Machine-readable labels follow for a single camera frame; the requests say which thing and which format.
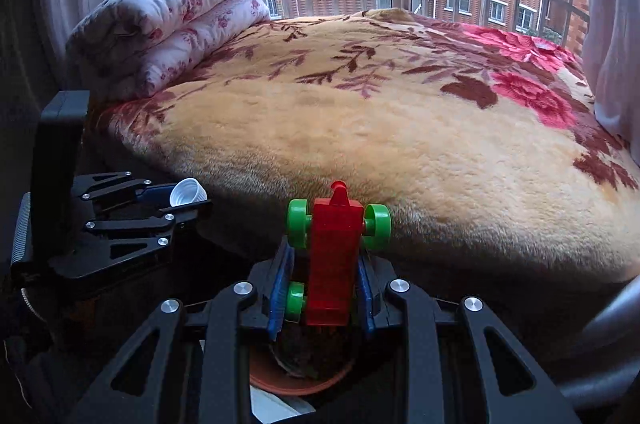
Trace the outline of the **white bottle cap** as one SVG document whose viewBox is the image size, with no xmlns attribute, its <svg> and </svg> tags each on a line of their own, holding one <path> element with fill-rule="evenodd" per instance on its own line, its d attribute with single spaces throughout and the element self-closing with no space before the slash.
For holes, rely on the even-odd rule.
<svg viewBox="0 0 640 424">
<path fill-rule="evenodd" d="M 195 178 L 186 178 L 179 181 L 169 194 L 169 205 L 180 207 L 208 200 L 203 185 Z"/>
</svg>

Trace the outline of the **red green toy car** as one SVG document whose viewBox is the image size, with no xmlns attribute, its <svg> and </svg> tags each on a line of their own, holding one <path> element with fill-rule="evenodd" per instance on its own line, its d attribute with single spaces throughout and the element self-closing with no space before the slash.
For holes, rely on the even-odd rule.
<svg viewBox="0 0 640 424">
<path fill-rule="evenodd" d="M 288 245 L 307 254 L 307 280 L 288 287 L 285 319 L 308 326 L 346 326 L 356 285 L 360 251 L 383 251 L 393 222 L 382 204 L 351 199 L 345 182 L 331 184 L 331 195 L 308 203 L 288 203 Z"/>
</svg>

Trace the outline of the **orange round trash bin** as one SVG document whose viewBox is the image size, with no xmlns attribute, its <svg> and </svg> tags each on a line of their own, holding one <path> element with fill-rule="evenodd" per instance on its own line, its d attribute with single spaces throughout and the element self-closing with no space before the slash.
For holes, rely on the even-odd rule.
<svg viewBox="0 0 640 424">
<path fill-rule="evenodd" d="M 287 324 L 275 340 L 259 337 L 248 347 L 250 384 L 273 395 L 310 396 L 341 381 L 354 358 L 350 329 Z"/>
</svg>

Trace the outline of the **folded white floral quilt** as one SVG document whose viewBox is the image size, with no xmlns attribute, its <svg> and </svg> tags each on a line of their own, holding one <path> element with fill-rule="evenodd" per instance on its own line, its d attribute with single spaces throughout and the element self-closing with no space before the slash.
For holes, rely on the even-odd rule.
<svg viewBox="0 0 640 424">
<path fill-rule="evenodd" d="M 149 98 L 269 17 L 264 0 L 104 0 L 70 34 L 67 61 L 101 100 Z"/>
</svg>

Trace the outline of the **floral fleece bed blanket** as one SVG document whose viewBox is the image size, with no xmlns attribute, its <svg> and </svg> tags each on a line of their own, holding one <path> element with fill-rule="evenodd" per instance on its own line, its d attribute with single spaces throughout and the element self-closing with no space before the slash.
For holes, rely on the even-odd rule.
<svg viewBox="0 0 640 424">
<path fill-rule="evenodd" d="M 562 46 L 388 9 L 247 28 L 93 127 L 258 215 L 341 180 L 390 209 L 394 254 L 625 282 L 639 169 L 593 103 Z"/>
</svg>

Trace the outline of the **sheer pink right curtain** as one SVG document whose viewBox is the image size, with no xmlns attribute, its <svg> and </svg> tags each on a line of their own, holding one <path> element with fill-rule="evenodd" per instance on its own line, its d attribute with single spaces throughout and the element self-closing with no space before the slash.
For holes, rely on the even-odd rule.
<svg viewBox="0 0 640 424">
<path fill-rule="evenodd" d="M 582 61 L 594 116 L 639 158 L 639 0 L 589 0 Z"/>
</svg>

